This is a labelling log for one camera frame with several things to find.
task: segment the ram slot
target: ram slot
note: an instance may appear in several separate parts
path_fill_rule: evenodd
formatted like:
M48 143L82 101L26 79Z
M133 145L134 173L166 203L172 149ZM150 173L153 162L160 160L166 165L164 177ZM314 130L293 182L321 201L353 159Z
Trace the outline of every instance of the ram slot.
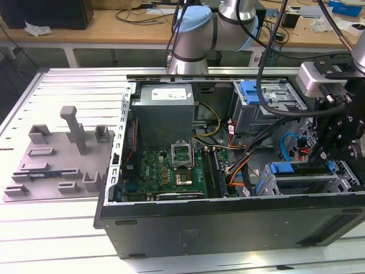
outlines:
M209 198L219 198L219 191L215 184L214 172L209 160L209 154L203 148L201 149L201 160L203 162L203 172L206 184L206 190Z
M210 162L211 162L211 170L212 173L214 173L214 182L216 185L216 188L218 189L218 193L220 198L226 196L227 194L227 188L226 188L226 183L221 171L221 167L219 165L219 160L218 160L218 154L216 150L211 150L209 151L209 156L210 156Z

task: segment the motherboard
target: motherboard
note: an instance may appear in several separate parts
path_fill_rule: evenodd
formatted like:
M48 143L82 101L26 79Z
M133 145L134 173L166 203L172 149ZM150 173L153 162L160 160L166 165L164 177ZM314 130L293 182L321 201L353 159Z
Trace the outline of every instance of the motherboard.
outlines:
M224 170L229 165L227 152L203 148L188 150L186 147L175 147L171 151L143 151L140 176L126 181L123 200L136 202L225 196Z

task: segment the green circuit board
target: green circuit board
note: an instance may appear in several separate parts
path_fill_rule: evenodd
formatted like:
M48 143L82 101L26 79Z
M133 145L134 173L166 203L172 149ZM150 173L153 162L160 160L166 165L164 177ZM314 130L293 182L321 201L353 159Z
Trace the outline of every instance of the green circuit board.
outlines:
M186 153L184 150L176 150L174 160L188 160L189 155ZM220 150L218 159L223 171L229 164L226 151ZM204 198L208 198L200 150L194 150L193 161L194 166L190 169L174 170L170 150L143 151L138 192L197 191L203 193Z

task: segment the table surface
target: table surface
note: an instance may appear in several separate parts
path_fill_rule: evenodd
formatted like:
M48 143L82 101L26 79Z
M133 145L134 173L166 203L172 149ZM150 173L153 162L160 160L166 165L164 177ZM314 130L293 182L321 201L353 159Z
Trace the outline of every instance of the table surface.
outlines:
M267 9L278 9L280 3L261 1ZM312 0L303 0L303 3L308 5L317 5ZM302 6L296 0L289 0L289 5ZM127 13L121 15L122 18L127 16ZM155 17L156 15L142 14L133 15L129 20L142 20ZM339 16L349 21L358 21L359 18ZM19 42L71 42L71 43L152 43L152 44L167 44L171 36L171 25L168 22L172 21L172 16L167 16L167 21L163 18L159 19L160 24L152 26L137 26L115 18L113 10L95 10L94 18L86 30L65 30L53 29L53 34L42 37L34 37L22 29L10 30L5 26L6 31L13 40ZM299 19L294 29L287 29L290 33L290 40L285 44L285 47L320 47L320 48L342 48L343 45L338 37L332 31L326 33L315 33L310 28L312 19ZM344 32L352 43L356 43L358 38ZM266 42L268 40L268 30L263 29L261 39ZM0 32L0 41L7 41L4 33Z
M240 74L257 70L217 69ZM294 70L267 68L265 73L287 72L289 75ZM159 74L164 71L163 68L146 68L143 72ZM109 129L115 130L125 75L138 72L142 70L63 68L37 74L9 118L0 126L0 197L29 144L27 133L33 124L45 123L51 132L67 131L59 111L65 104L73 104L78 108L78 122L83 123L85 130L93 130L97 124L107 124ZM205 271L344 274L360 273L365 269L365 224L328 247L121 261L105 231L92 226L96 204L97 198L0 202L0 273L50 273L51 270L64 274L82 269L82 273L89 274L116 270L123 274ZM295 269L278 271L276 265L289 265Z

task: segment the metal slotted table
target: metal slotted table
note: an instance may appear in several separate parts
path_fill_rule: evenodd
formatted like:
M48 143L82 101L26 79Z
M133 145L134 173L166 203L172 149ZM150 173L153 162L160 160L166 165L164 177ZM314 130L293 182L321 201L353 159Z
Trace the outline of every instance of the metal slotted table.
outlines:
M254 74L256 68L212 68L214 74ZM127 74L164 74L161 68L51 69L39 73L0 126L0 195L29 143L33 124L67 131L59 111L78 109L85 130L116 131ZM297 69L268 68L266 75ZM120 260L104 230L93 228L97 198L0 203L0 273L360 273L365 271L365 224L328 247ZM279 270L285 265L289 270Z

